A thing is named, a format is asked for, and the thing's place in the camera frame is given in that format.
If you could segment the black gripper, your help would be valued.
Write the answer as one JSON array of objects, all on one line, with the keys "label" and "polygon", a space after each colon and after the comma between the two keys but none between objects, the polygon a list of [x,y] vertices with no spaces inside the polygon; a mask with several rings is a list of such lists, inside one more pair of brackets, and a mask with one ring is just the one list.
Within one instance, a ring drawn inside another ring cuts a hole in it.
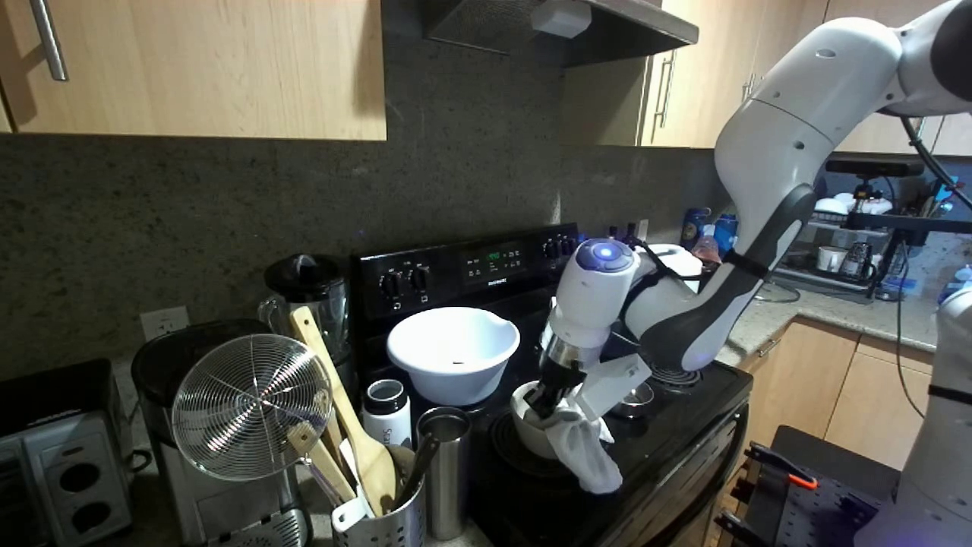
[{"label": "black gripper", "polygon": [[542,361],[542,375],[533,387],[524,394],[524,403],[546,418],[557,403],[584,378],[584,371],[578,361],[560,365],[553,359]]}]

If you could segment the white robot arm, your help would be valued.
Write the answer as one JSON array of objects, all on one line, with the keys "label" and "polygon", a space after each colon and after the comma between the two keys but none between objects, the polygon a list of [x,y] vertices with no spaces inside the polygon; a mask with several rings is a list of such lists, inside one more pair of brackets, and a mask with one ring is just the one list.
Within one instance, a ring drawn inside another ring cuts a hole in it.
[{"label": "white robot arm", "polygon": [[637,385],[657,371],[702,371],[783,257],[813,208],[813,178],[836,144],[870,116],[903,121],[964,111],[972,104],[972,0],[942,0],[886,28],[828,18],[807,29],[722,124],[718,178],[736,204],[737,241],[702,291],[661,275],[637,279],[637,255],[612,236],[588,236],[569,257],[542,378],[527,393],[546,417],[601,371],[612,328],[636,337]]}]

